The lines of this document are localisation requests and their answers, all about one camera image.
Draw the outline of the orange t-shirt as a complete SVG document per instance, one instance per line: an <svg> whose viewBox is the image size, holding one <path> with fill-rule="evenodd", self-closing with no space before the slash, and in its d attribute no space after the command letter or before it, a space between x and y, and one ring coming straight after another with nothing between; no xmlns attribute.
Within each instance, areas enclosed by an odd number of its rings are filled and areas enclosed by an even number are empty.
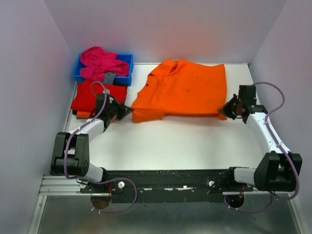
<svg viewBox="0 0 312 234"><path fill-rule="evenodd" d="M95 112L84 112L84 111L76 111L72 110L72 114L76 117L76 119L88 119L93 118L96 114Z"/></svg>
<svg viewBox="0 0 312 234"><path fill-rule="evenodd" d="M201 65L165 60L148 76L132 104L134 123L161 120L167 115L218 117L227 97L224 64Z"/></svg>

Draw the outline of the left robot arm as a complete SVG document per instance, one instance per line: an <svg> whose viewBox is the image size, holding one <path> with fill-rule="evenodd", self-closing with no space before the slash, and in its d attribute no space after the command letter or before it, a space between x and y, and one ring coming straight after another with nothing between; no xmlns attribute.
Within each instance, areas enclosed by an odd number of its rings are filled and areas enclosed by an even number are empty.
<svg viewBox="0 0 312 234"><path fill-rule="evenodd" d="M70 132L57 133L51 173L68 179L91 181L92 188L102 193L108 187L107 173L104 168L90 162L89 144L103 134L113 120L124 119L133 109L105 93L96 95L95 104L93 118L87 119L84 124Z"/></svg>

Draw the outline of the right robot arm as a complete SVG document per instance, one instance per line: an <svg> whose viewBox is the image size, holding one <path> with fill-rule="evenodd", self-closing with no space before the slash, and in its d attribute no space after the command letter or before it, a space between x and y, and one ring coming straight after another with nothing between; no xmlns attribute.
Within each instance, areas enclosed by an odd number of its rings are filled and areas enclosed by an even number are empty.
<svg viewBox="0 0 312 234"><path fill-rule="evenodd" d="M230 167L224 185L230 191L247 184L259 191L297 194L302 157L284 145L270 121L272 112L256 101L256 85L241 85L238 94L219 110L227 118L242 119L253 132L263 154L256 168Z"/></svg>

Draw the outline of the grey garment in bin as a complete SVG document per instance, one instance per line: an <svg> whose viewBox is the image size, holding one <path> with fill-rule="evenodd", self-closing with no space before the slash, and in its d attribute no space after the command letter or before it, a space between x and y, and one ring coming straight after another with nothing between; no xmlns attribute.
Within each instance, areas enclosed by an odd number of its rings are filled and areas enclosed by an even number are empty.
<svg viewBox="0 0 312 234"><path fill-rule="evenodd" d="M117 76L117 75L116 75L115 73L113 73L113 72L105 73L105 74L104 74L104 79L103 79L103 81L102 81L102 84L110 84L110 85L113 85L116 76Z"/></svg>

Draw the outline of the folded red t-shirt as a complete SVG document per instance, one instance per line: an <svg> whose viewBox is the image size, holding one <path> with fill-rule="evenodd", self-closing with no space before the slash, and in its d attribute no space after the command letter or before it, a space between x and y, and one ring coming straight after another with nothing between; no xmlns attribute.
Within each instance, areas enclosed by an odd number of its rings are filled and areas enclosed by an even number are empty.
<svg viewBox="0 0 312 234"><path fill-rule="evenodd" d="M96 94L103 92L103 87L96 83L91 86L92 82L85 80L84 82L78 83L77 94L71 104L71 110L93 112L96 106ZM105 89L110 90L110 94L124 104L127 95L127 86L117 86L104 84Z"/></svg>

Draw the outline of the folded orange t-shirt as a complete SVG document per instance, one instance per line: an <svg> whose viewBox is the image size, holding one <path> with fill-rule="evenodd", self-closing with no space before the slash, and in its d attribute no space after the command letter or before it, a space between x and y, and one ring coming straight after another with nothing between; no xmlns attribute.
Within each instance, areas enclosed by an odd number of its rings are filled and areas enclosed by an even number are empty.
<svg viewBox="0 0 312 234"><path fill-rule="evenodd" d="M76 111L72 110L72 114L76 117L76 119L88 119L93 118L96 114L95 112L84 112L84 111Z"/></svg>

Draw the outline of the pink t-shirt in bin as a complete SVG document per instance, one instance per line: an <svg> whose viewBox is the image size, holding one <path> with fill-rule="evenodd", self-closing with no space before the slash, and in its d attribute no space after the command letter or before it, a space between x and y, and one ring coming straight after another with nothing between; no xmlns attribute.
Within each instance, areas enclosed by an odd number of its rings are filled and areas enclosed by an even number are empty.
<svg viewBox="0 0 312 234"><path fill-rule="evenodd" d="M119 60L118 53L105 51L99 46L93 46L80 55L80 62L84 67L79 74L90 81L103 81L104 74L113 72L117 76L125 77L129 74L129 64Z"/></svg>

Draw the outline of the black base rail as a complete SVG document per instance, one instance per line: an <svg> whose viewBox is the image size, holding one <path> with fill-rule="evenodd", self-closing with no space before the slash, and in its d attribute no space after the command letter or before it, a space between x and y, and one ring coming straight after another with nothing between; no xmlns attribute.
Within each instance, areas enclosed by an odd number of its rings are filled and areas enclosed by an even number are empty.
<svg viewBox="0 0 312 234"><path fill-rule="evenodd" d="M107 185L88 183L81 193L105 198L111 191L113 203L218 203L224 195L253 190L229 180L227 169L107 171L105 175Z"/></svg>

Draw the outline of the aluminium extrusion frame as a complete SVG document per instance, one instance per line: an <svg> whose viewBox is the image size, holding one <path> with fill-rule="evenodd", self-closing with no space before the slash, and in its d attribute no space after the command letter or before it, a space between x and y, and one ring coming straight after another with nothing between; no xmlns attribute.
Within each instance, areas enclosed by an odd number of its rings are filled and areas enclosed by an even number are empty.
<svg viewBox="0 0 312 234"><path fill-rule="evenodd" d="M38 198L29 227L29 234L37 234L48 196L76 196L81 195L80 186L75 180L64 176L44 176L41 180Z"/></svg>

